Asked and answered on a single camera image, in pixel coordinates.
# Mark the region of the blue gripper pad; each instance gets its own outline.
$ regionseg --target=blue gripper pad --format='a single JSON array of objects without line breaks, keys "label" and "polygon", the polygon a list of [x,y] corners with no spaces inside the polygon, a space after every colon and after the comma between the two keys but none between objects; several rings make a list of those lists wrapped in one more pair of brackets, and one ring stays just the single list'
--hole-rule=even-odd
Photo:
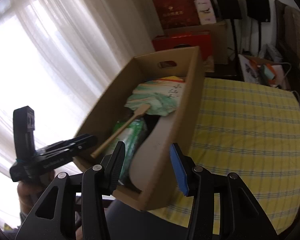
[{"label": "blue gripper pad", "polygon": [[177,179],[177,183],[179,186],[180,191],[187,196],[189,194],[189,186],[187,182],[187,174],[183,165],[186,163],[182,163],[179,155],[182,155],[182,152],[179,146],[175,143],[171,144],[170,146],[170,160],[173,166],[174,174]]}]

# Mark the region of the speaker stand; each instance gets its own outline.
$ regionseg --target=speaker stand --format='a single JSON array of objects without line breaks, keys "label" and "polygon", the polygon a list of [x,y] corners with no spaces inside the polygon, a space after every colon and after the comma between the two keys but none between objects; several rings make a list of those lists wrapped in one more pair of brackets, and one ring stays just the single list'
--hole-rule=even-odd
[{"label": "speaker stand", "polygon": [[233,40],[234,40],[234,68],[238,74],[238,81],[244,81],[243,74],[241,71],[241,66],[239,63],[238,42],[237,42],[237,34],[235,31],[235,26],[234,26],[234,19],[230,19],[230,22],[231,22],[231,26],[232,26],[232,34],[233,34]]},{"label": "speaker stand", "polygon": [[258,21],[258,27],[259,27],[259,48],[258,48],[258,54],[261,50],[261,22]]}]

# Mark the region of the wooden stick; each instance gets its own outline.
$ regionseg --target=wooden stick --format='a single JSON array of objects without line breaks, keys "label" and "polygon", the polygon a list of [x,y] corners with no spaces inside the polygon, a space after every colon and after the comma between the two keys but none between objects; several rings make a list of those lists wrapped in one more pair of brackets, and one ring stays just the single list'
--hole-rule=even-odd
[{"label": "wooden stick", "polygon": [[146,111],[150,108],[150,105],[141,105],[137,110],[134,111],[133,116],[122,126],[120,127],[113,135],[111,135],[103,144],[99,146],[92,154],[92,158],[96,158],[101,152],[103,152],[106,147],[120,134],[124,129],[127,128],[129,124],[131,124],[135,119],[140,116],[143,116]]}]

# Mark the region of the bed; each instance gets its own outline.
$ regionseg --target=bed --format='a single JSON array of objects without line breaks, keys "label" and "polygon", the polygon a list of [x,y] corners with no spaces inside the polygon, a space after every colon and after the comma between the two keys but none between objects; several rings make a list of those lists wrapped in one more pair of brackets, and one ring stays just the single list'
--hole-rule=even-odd
[{"label": "bed", "polygon": [[[189,152],[212,173],[238,173],[278,234],[300,207],[300,109],[291,92],[266,86],[206,78]],[[176,189],[168,207],[151,211],[188,226],[192,198]],[[219,233],[215,195],[213,233]]]}]

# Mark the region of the red box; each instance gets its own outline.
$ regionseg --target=red box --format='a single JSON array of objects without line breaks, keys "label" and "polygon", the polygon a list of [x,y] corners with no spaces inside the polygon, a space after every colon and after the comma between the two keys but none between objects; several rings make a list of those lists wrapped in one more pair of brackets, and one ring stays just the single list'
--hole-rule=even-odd
[{"label": "red box", "polygon": [[155,51],[199,46],[203,60],[206,60],[208,56],[213,55],[209,32],[189,32],[170,36],[158,36],[152,41],[152,44]]},{"label": "red box", "polygon": [[199,25],[194,0],[153,0],[163,29]]}]

